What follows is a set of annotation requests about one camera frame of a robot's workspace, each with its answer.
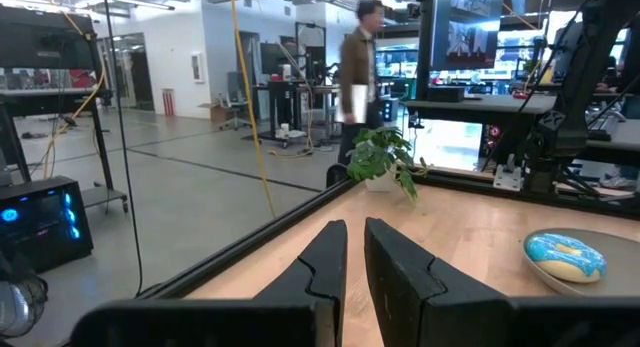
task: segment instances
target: white plant pot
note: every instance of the white plant pot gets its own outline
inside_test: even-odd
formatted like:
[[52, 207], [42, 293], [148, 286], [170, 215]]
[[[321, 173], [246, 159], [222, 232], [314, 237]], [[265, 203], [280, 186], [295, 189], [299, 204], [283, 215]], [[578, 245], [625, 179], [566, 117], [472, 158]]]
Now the white plant pot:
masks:
[[372, 180], [366, 180], [365, 185], [367, 190], [371, 192], [391, 192], [398, 188], [395, 182], [396, 178], [396, 166], [391, 168], [382, 177], [378, 177]]

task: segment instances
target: man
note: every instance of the man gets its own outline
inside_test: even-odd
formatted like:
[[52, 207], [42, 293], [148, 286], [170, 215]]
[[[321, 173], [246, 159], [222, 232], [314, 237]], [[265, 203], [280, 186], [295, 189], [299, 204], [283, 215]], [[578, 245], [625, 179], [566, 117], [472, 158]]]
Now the man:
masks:
[[[338, 163], [349, 164], [347, 153], [355, 146], [353, 140], [363, 128], [375, 129], [382, 126], [378, 114], [379, 101], [376, 86], [376, 53], [373, 35], [382, 27], [384, 6], [378, 0], [362, 0], [358, 3], [356, 15], [360, 25], [349, 35], [340, 53], [340, 102], [344, 113], [342, 143]], [[353, 85], [367, 85], [368, 107], [366, 123], [355, 123], [351, 89]]]

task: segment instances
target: floor line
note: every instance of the floor line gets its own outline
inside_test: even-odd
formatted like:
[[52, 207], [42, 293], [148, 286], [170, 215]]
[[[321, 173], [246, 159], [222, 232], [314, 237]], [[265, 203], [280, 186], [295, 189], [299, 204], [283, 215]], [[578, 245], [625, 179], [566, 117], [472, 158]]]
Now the floor line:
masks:
[[[259, 176], [255, 176], [255, 175], [252, 175], [252, 174], [249, 174], [249, 173], [242, 173], [242, 172], [238, 172], [238, 171], [228, 170], [228, 169], [225, 169], [225, 168], [209, 166], [209, 165], [206, 165], [206, 164], [203, 164], [203, 163], [192, 162], [192, 161], [187, 161], [187, 160], [183, 160], [183, 159], [179, 159], [179, 158], [173, 158], [173, 157], [161, 157], [161, 156], [158, 156], [155, 153], [143, 152], [143, 151], [138, 151], [138, 150], [134, 150], [134, 149], [128, 149], [128, 151], [129, 152], [133, 152], [133, 153], [138, 153], [138, 154], [141, 154], [141, 155], [145, 155], [145, 156], [149, 156], [149, 157], [159, 158], [159, 159], [166, 160], [166, 161], [179, 162], [179, 163], [184, 163], [184, 164], [188, 164], [188, 165], [191, 165], [191, 166], [210, 169], [210, 170], [213, 170], [213, 171], [218, 171], [218, 172], [222, 172], [222, 173], [228, 173], [228, 174], [232, 174], [232, 175], [235, 175], [235, 176], [251, 178], [251, 179], [254, 179], [254, 180], [258, 180], [258, 181], [262, 180], [262, 178], [260, 178]], [[296, 189], [300, 189], [300, 190], [304, 190], [304, 191], [314, 192], [314, 193], [322, 192], [322, 190], [319, 190], [319, 189], [316, 189], [316, 188], [302, 186], [302, 185], [298, 185], [298, 184], [295, 184], [295, 183], [289, 183], [289, 182], [284, 182], [284, 181], [273, 180], [273, 179], [270, 179], [270, 178], [267, 178], [267, 182], [273, 183], [273, 184], [277, 184], [277, 185], [281, 185], [281, 186], [296, 188]]]
[[[159, 140], [159, 141], [153, 141], [153, 142], [140, 143], [140, 144], [133, 145], [133, 146], [127, 146], [127, 149], [129, 149], [129, 148], [136, 148], [136, 147], [151, 146], [151, 145], [154, 145], [154, 144], [160, 144], [160, 143], [164, 143], [164, 142], [172, 142], [172, 141], [177, 141], [177, 140], [187, 139], [187, 138], [192, 138], [192, 137], [200, 137], [200, 136], [204, 136], [204, 135], [208, 135], [208, 134], [213, 134], [213, 133], [218, 133], [218, 132], [224, 132], [224, 131], [225, 131], [225, 130], [214, 130], [214, 131], [201, 132], [201, 133], [196, 133], [196, 134], [187, 135], [187, 136], [179, 136], [179, 137], [168, 138], [168, 139], [165, 139], [165, 140]], [[108, 150], [107, 150], [107, 153], [111, 153], [111, 152], [118, 152], [118, 151], [122, 151], [122, 148], [121, 148], [121, 147], [118, 147], [118, 148], [108, 149]], [[93, 157], [93, 156], [97, 156], [97, 155], [98, 155], [98, 152], [93, 152], [93, 153], [88, 153], [88, 154], [84, 154], [84, 155], [80, 155], [80, 156], [75, 156], [75, 157], [69, 157], [69, 158], [63, 158], [63, 159], [56, 159], [56, 163], [60, 163], [60, 162], [67, 162], [67, 161], [73, 161], [73, 160], [82, 159], [82, 158], [87, 158], [87, 157]]]

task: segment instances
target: white container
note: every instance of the white container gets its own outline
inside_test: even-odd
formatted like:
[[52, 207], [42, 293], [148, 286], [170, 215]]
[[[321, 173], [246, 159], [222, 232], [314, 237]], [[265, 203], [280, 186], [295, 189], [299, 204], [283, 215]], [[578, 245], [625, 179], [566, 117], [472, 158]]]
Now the white container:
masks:
[[285, 81], [291, 79], [291, 65], [282, 65], [282, 79]]
[[367, 190], [371, 192], [391, 192], [397, 189], [398, 185], [395, 182], [396, 170], [396, 166], [393, 165], [382, 177], [365, 180], [364, 183], [367, 186]]

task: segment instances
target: donut toy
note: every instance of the donut toy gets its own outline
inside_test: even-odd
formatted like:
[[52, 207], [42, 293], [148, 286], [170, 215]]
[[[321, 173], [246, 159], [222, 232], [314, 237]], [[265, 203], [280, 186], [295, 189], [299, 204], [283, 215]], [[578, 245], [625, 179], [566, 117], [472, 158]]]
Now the donut toy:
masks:
[[543, 271], [565, 281], [592, 283], [607, 273], [604, 256], [575, 238], [542, 233], [527, 241], [525, 251]]

